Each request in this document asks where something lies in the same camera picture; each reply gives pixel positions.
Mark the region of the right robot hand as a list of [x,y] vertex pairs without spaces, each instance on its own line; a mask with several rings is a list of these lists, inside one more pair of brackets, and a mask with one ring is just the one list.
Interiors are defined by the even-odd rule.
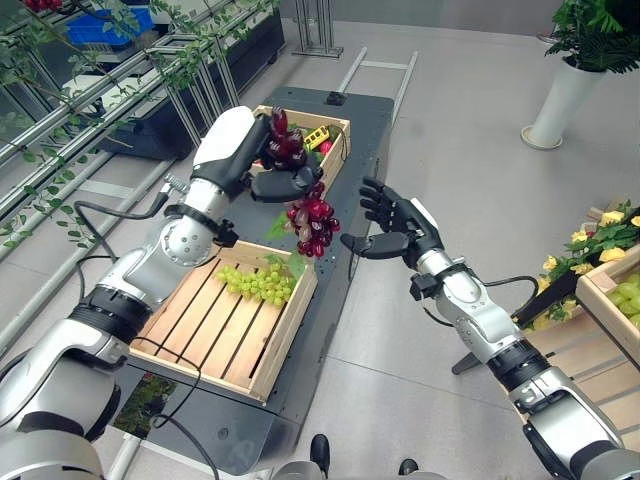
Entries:
[[422,255],[444,249],[437,227],[391,187],[365,176],[359,194],[365,218],[382,232],[369,236],[343,233],[340,241],[351,253],[370,260],[401,257],[410,269],[417,270]]

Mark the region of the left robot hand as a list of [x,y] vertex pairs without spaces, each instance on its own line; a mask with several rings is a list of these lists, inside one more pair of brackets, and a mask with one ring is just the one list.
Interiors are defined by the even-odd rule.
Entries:
[[306,163],[277,168],[276,157],[268,152],[275,140],[269,115],[255,115],[246,106],[225,111],[196,151],[185,203],[220,206],[245,190],[264,203],[302,198],[322,177],[321,169]]

